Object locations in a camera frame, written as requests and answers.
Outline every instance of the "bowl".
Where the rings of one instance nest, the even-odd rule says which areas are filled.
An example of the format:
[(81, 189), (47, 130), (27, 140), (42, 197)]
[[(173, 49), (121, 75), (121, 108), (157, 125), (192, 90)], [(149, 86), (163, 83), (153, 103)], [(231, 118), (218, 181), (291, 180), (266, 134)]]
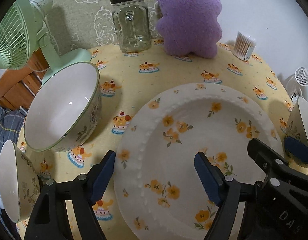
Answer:
[(70, 65), (39, 89), (24, 124), (26, 144), (36, 152), (69, 151), (94, 131), (101, 112), (100, 73), (92, 63)]
[[(298, 97), (295, 106), (287, 121), (286, 136), (292, 136), (308, 147), (308, 102)], [(308, 164), (302, 163), (294, 155), (286, 151), (299, 166), (308, 168)]]
[(0, 153), (0, 195), (9, 218), (14, 223), (28, 219), (39, 194), (32, 162), (7, 140)]

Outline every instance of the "fan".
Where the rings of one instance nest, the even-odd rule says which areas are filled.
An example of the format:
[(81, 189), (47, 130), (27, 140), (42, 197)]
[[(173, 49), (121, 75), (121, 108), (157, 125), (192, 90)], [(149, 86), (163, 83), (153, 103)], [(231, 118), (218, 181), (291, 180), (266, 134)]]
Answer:
[(0, 23), (0, 68), (23, 68), (40, 47), (50, 66), (43, 77), (44, 84), (68, 65), (91, 61), (92, 55), (86, 49), (75, 49), (59, 57), (57, 44), (45, 21), (52, 3), (52, 0), (16, 0), (11, 6)]
[(308, 102), (308, 69), (300, 67), (286, 84), (286, 91), (293, 102), (299, 96)]

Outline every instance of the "bowl with green rim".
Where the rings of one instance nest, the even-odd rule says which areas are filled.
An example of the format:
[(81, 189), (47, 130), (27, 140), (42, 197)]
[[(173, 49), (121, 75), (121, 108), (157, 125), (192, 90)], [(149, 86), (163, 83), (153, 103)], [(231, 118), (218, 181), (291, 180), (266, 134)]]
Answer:
[(50, 77), (27, 112), (26, 144), (36, 152), (64, 152), (82, 145), (100, 118), (99, 82), (99, 70), (87, 62), (70, 65)]

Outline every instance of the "fan grille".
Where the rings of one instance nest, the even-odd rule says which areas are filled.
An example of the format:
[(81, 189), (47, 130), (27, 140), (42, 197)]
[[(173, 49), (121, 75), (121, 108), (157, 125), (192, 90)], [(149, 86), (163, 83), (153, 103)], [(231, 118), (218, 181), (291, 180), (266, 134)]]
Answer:
[(308, 69), (300, 67), (295, 71), (295, 79), (301, 86), (308, 86)]
[(0, 68), (19, 69), (29, 57), (25, 23), (14, 3), (0, 23)]

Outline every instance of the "green fan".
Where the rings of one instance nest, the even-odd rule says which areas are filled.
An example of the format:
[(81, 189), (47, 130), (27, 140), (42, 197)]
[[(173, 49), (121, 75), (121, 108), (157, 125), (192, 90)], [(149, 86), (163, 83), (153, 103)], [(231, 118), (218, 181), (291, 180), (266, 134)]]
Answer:
[(58, 55), (57, 44), (50, 34), (45, 16), (52, 0), (16, 0), (0, 23), (0, 68), (20, 69), (39, 47), (50, 68), (42, 84), (64, 67), (77, 62), (90, 62), (86, 49), (75, 49)]

